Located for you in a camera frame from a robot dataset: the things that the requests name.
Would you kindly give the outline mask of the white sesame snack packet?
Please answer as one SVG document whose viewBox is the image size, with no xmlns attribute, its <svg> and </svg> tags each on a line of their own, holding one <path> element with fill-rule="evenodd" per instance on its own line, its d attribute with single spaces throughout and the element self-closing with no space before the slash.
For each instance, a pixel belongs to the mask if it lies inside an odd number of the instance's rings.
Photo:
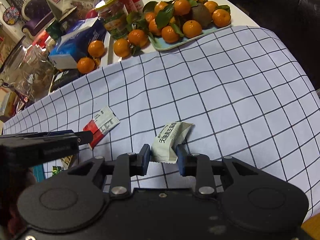
<svg viewBox="0 0 320 240">
<path fill-rule="evenodd" d="M 151 161 L 175 164 L 178 160 L 177 145 L 181 144 L 194 124 L 175 121 L 166 124 L 155 137 L 151 146 Z"/>
</svg>

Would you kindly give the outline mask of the small green candy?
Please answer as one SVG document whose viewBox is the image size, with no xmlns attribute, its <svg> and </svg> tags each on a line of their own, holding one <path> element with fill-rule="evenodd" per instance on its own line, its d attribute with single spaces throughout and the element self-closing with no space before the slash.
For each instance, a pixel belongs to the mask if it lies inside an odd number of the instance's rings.
<svg viewBox="0 0 320 240">
<path fill-rule="evenodd" d="M 63 169 L 61 166 L 53 166 L 52 167 L 52 175 L 53 176 L 59 174 L 62 171 L 63 171 Z"/>
</svg>

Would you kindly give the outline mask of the blue checked tablecloth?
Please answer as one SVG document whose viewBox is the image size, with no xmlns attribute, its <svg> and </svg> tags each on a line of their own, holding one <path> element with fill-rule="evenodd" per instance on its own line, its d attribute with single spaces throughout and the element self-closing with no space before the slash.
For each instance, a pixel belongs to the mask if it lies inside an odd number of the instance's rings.
<svg viewBox="0 0 320 240">
<path fill-rule="evenodd" d="M 184 146 L 212 160 L 230 156 L 300 188 L 319 213 L 319 97 L 271 31 L 237 26 L 168 52 L 102 66 L 17 114 L 5 134 L 80 131 L 104 107 L 120 123 L 79 163 L 115 160 L 152 144 L 175 121 L 191 124 Z"/>
</svg>

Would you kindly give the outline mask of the gold teal tin tray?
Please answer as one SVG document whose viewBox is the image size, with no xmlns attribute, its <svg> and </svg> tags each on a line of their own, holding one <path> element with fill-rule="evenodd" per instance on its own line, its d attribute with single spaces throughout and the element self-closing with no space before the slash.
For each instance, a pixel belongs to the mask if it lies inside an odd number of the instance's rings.
<svg viewBox="0 0 320 240">
<path fill-rule="evenodd" d="M 33 172 L 33 175 L 38 183 L 40 183 L 46 179 L 46 177 L 45 177 L 46 173 L 44 171 L 42 164 L 32 167 L 32 172 Z"/>
</svg>

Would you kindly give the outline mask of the green label jar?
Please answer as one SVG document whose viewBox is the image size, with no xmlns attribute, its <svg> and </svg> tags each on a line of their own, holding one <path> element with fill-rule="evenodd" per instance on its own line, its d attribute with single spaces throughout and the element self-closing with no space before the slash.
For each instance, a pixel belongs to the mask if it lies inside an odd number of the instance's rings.
<svg viewBox="0 0 320 240">
<path fill-rule="evenodd" d="M 113 39 L 118 40 L 127 35 L 127 13 L 120 0 L 102 0 L 95 6 L 95 10 Z"/>
</svg>

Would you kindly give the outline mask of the mandarin pile on plate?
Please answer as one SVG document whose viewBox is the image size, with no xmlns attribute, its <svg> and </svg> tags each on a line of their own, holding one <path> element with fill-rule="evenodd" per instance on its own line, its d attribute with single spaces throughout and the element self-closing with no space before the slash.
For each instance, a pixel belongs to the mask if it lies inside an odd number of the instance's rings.
<svg viewBox="0 0 320 240">
<path fill-rule="evenodd" d="M 162 37 L 167 43 L 197 37 L 213 25 L 221 28 L 232 22 L 230 6 L 211 0 L 149 1 L 143 16 L 152 37 Z"/>
</svg>

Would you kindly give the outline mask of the light blue fruit plate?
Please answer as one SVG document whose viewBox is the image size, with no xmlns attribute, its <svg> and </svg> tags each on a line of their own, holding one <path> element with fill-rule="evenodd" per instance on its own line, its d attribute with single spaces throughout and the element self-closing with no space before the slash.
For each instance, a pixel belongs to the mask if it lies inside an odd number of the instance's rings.
<svg viewBox="0 0 320 240">
<path fill-rule="evenodd" d="M 231 26 L 232 26 L 232 24 L 229 24 L 226 27 L 218 28 L 215 25 L 213 25 L 211 28 L 204 29 L 202 31 L 202 34 L 197 36 L 197 37 L 193 37 L 193 38 L 182 37 L 182 38 L 180 38 L 179 41 L 177 41 L 175 43 L 167 43 L 167 42 L 165 42 L 165 40 L 162 37 L 154 37 L 154 38 L 149 37 L 149 41 L 150 41 L 150 43 L 152 44 L 153 48 L 156 51 L 167 51 L 167 50 L 171 50 L 171 49 L 174 49 L 176 47 L 179 47 L 181 45 L 184 45 L 184 44 L 186 44 L 188 42 L 194 41 L 197 38 L 202 38 L 202 37 L 204 37 L 206 35 L 212 34 L 212 33 L 216 32 L 216 31 L 220 31 L 220 30 L 229 28 Z"/>
</svg>

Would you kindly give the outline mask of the blue tissue pack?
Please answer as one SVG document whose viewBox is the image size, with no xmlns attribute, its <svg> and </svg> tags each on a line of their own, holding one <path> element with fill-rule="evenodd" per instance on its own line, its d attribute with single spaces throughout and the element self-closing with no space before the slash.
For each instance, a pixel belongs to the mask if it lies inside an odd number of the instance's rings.
<svg viewBox="0 0 320 240">
<path fill-rule="evenodd" d="M 104 42 L 106 29 L 99 18 L 79 20 L 56 42 L 49 59 L 57 69 L 76 69 L 77 62 L 89 56 L 88 46 L 98 40 Z"/>
</svg>

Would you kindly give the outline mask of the glass storage jar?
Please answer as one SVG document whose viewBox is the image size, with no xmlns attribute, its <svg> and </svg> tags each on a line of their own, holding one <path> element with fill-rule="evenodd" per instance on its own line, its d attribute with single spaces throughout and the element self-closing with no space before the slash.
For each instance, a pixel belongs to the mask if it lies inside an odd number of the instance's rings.
<svg viewBox="0 0 320 240">
<path fill-rule="evenodd" d="M 1 66 L 1 86 L 35 102 L 48 95 L 54 74 L 47 52 L 23 37 Z"/>
</svg>

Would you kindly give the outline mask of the loose mandarin near plate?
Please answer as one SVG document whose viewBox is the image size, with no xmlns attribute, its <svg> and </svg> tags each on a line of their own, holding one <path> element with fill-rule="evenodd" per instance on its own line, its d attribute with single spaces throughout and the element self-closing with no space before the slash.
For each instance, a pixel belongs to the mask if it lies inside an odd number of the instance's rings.
<svg viewBox="0 0 320 240">
<path fill-rule="evenodd" d="M 138 46 L 140 48 L 143 48 L 147 45 L 149 39 L 146 33 L 141 29 L 134 29 L 128 34 L 128 41 L 133 46 Z"/>
</svg>

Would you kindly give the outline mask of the loose mandarin by jar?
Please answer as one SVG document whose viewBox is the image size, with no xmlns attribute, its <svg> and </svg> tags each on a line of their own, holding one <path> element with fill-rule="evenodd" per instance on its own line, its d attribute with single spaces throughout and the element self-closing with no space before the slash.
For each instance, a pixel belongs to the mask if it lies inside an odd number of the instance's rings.
<svg viewBox="0 0 320 240">
<path fill-rule="evenodd" d="M 114 42 L 113 51 L 118 57 L 128 57 L 131 54 L 131 44 L 125 38 Z"/>
</svg>

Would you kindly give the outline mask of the loose mandarin by tissue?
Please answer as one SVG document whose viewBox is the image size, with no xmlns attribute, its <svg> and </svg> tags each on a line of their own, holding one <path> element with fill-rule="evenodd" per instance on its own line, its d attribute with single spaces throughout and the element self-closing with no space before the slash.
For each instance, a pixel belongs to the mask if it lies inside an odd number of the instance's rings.
<svg viewBox="0 0 320 240">
<path fill-rule="evenodd" d="M 88 46 L 88 53 L 93 58 L 102 57 L 105 54 L 105 51 L 104 43 L 99 40 L 92 41 Z"/>
</svg>

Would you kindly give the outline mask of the red white hawthorn packet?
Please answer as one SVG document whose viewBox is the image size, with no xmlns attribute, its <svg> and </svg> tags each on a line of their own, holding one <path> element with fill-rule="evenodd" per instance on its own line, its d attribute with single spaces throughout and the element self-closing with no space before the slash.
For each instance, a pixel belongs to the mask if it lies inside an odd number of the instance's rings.
<svg viewBox="0 0 320 240">
<path fill-rule="evenodd" d="M 88 143 L 90 149 L 93 150 L 107 133 L 118 124 L 120 124 L 118 117 L 108 106 L 94 115 L 93 119 L 83 128 L 83 131 L 90 131 L 93 134 L 92 141 Z"/>
</svg>

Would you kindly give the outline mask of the loose mandarin front left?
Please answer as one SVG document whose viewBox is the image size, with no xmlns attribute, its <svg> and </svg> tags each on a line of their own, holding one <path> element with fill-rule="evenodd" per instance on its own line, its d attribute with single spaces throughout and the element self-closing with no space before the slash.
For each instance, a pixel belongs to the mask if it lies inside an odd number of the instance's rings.
<svg viewBox="0 0 320 240">
<path fill-rule="evenodd" d="M 95 61 L 89 57 L 83 57 L 77 62 L 76 66 L 81 74 L 88 74 L 95 70 Z"/>
</svg>

